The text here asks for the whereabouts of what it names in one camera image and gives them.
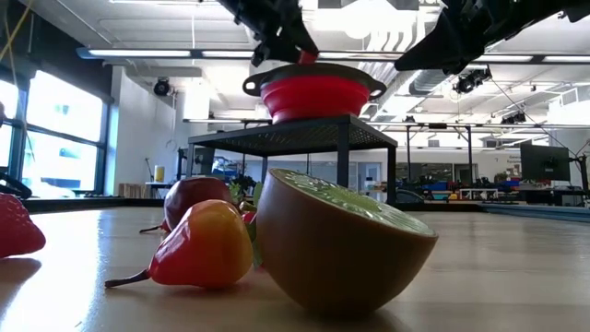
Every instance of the fake fruit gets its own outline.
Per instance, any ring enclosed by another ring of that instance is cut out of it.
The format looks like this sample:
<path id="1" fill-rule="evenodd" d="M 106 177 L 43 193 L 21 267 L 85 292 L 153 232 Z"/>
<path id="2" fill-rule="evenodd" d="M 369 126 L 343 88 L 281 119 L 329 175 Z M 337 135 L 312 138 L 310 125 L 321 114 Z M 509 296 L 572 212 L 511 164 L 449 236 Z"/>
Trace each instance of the fake fruit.
<path id="1" fill-rule="evenodd" d="M 404 212 L 288 170 L 269 171 L 256 212 L 265 270 L 315 314 L 378 309 L 416 277 L 437 239 Z"/>
<path id="2" fill-rule="evenodd" d="M 45 246 L 45 236 L 14 196 L 0 193 L 0 258 L 31 254 Z"/>
<path id="3" fill-rule="evenodd" d="M 106 288 L 152 278 L 162 285 L 226 288 L 252 264 L 252 245 L 238 209 L 211 199 L 197 203 L 159 245 L 149 268 L 127 279 L 108 280 Z"/>
<path id="4" fill-rule="evenodd" d="M 178 225 L 188 208 L 208 199 L 220 199 L 231 203 L 230 189 L 216 178 L 183 179 L 174 184 L 164 199 L 164 221 L 162 225 L 139 232 L 158 229 L 170 232 Z"/>

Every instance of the table leg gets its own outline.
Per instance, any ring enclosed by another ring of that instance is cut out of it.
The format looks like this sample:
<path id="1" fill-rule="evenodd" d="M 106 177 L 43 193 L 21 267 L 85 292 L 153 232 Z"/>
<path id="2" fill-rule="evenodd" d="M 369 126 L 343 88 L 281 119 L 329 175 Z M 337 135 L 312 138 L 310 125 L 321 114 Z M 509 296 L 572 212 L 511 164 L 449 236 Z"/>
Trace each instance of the table leg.
<path id="1" fill-rule="evenodd" d="M 260 182 L 264 183 L 266 180 L 266 171 L 268 170 L 268 157 L 262 158 L 262 175 L 260 176 Z"/>
<path id="2" fill-rule="evenodd" d="M 193 177 L 193 167 L 195 166 L 195 144 L 189 144 L 186 150 L 186 175 L 185 179 Z"/>
<path id="3" fill-rule="evenodd" d="M 396 148 L 387 148 L 387 204 L 390 206 L 395 204 L 395 164 L 397 163 L 396 158 Z"/>
<path id="4" fill-rule="evenodd" d="M 348 161 L 350 149 L 349 124 L 338 126 L 338 156 L 336 164 L 336 184 L 348 188 Z"/>

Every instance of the wooden table surface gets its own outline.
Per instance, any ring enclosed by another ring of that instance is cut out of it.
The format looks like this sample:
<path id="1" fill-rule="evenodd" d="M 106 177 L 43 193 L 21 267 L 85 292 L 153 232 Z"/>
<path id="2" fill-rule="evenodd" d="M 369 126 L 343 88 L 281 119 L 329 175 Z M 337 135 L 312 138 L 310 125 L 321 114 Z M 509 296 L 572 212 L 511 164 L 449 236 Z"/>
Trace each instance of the wooden table surface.
<path id="1" fill-rule="evenodd" d="M 152 281 L 106 291 L 105 279 L 149 263 L 161 237 L 137 231 L 161 210 L 36 215 L 47 246 L 0 260 L 0 331 L 589 330 L 590 224 L 414 214 L 440 241 L 414 282 L 359 322 L 314 319 L 259 272 L 224 292 Z"/>

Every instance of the kiwi skin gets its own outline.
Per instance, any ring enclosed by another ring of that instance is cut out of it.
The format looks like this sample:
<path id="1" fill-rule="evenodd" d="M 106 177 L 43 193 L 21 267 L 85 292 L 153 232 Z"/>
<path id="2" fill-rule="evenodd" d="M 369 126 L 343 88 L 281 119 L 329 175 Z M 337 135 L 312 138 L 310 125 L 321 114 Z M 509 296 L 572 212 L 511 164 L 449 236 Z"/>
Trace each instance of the kiwi skin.
<path id="1" fill-rule="evenodd" d="M 438 240 L 324 202 L 270 170 L 256 214 L 260 254 L 277 285 L 308 311 L 359 316 L 394 299 Z"/>

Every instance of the red colander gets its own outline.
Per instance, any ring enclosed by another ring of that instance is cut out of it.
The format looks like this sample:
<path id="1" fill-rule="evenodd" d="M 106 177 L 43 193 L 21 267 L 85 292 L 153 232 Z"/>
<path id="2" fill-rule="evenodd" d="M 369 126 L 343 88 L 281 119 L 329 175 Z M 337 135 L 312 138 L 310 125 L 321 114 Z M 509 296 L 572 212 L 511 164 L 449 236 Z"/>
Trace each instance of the red colander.
<path id="1" fill-rule="evenodd" d="M 345 65 L 285 65 L 248 77 L 243 90 L 262 97 L 273 124 L 351 114 L 381 97 L 387 87 Z"/>

